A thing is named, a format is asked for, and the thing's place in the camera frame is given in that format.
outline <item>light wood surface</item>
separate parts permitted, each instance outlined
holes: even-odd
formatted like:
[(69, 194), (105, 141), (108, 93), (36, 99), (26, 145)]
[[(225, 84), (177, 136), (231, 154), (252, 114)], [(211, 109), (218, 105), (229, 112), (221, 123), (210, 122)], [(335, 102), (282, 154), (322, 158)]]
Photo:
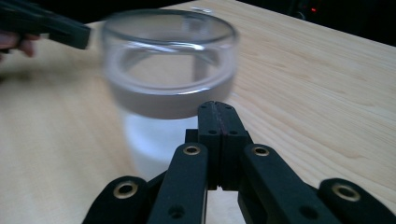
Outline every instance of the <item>light wood surface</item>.
[[(227, 103), (254, 142), (308, 184), (345, 178), (396, 212), (396, 48), (235, 1), (172, 8), (191, 7), (240, 33)], [(80, 223), (108, 182), (135, 175), (98, 32), (88, 50), (40, 40), (33, 59), (1, 62), (0, 223)], [(243, 223), (235, 193), (209, 193), (207, 223)]]

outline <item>black tool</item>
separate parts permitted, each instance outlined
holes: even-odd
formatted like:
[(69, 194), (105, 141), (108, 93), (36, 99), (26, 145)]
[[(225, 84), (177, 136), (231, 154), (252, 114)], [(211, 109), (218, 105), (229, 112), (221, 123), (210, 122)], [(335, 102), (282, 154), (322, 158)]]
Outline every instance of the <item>black tool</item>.
[(0, 30), (25, 35), (47, 34), (48, 39), (77, 49), (88, 45), (91, 28), (23, 0), (0, 0)]
[(246, 223), (396, 223), (370, 193), (344, 179), (306, 185), (270, 147), (253, 144), (235, 109), (198, 108), (169, 169), (149, 182), (124, 176), (108, 184), (83, 223), (205, 223), (208, 189), (238, 191)]

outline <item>glass rim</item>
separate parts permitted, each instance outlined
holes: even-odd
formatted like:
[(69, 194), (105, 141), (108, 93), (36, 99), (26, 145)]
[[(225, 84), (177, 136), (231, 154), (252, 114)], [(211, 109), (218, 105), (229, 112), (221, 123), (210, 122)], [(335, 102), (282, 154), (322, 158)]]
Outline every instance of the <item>glass rim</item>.
[(134, 42), (140, 42), (140, 43), (147, 43), (147, 44), (154, 44), (154, 45), (167, 45), (169, 43), (184, 43), (185, 41), (179, 41), (179, 40), (155, 40), (155, 39), (147, 39), (147, 38), (141, 38), (141, 37), (136, 37), (132, 35), (126, 35), (121, 32), (114, 31), (111, 29), (109, 26), (111, 25), (112, 22), (124, 19), (129, 16), (134, 16), (134, 15), (139, 15), (139, 14), (146, 14), (146, 15), (176, 15), (176, 16), (186, 16), (186, 15), (193, 15), (194, 17), (200, 17), (200, 18), (207, 18), (213, 21), (218, 21), (221, 24), (223, 24), (225, 27), (227, 27), (230, 32), (227, 32), (226, 35), (220, 35), (219, 37), (215, 38), (208, 38), (205, 40), (191, 40), (188, 41), (188, 43), (191, 44), (209, 44), (209, 43), (216, 43), (220, 42), (223, 39), (231, 38), (232, 42), (235, 42), (239, 38), (239, 34), (236, 31), (236, 29), (227, 21), (222, 20), (218, 17), (203, 14), (203, 13), (198, 13), (198, 12), (193, 12), (193, 11), (187, 11), (187, 10), (178, 10), (178, 9), (135, 9), (135, 10), (128, 10), (128, 11), (123, 11), (120, 13), (113, 14), (105, 19), (105, 23), (102, 28), (102, 38), (105, 37), (105, 33), (109, 33), (114, 35), (115, 37), (118, 37), (123, 40), (128, 40), (128, 41), (134, 41)]

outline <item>wooden table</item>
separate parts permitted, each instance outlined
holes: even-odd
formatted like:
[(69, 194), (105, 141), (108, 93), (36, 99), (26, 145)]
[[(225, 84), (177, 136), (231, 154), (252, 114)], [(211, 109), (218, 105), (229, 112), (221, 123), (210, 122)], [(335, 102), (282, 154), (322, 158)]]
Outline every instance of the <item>wooden table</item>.
[[(227, 103), (253, 140), (306, 183), (345, 178), (396, 212), (396, 48), (236, 1), (172, 8), (191, 7), (241, 35)], [(35, 58), (0, 64), (0, 223), (80, 223), (108, 182), (135, 175), (97, 33), (88, 50), (40, 40)], [(210, 192), (207, 223), (242, 223), (235, 195)]]

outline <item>finger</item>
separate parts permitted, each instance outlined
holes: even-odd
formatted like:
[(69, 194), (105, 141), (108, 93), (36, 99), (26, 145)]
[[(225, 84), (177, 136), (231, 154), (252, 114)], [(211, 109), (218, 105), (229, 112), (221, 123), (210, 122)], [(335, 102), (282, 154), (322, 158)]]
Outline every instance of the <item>finger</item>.
[(14, 48), (17, 44), (18, 37), (16, 34), (6, 31), (0, 31), (0, 49)]
[(28, 57), (33, 57), (35, 55), (34, 45), (30, 40), (23, 40), (19, 49)]
[(25, 38), (28, 40), (38, 40), (40, 39), (39, 35), (25, 35)]

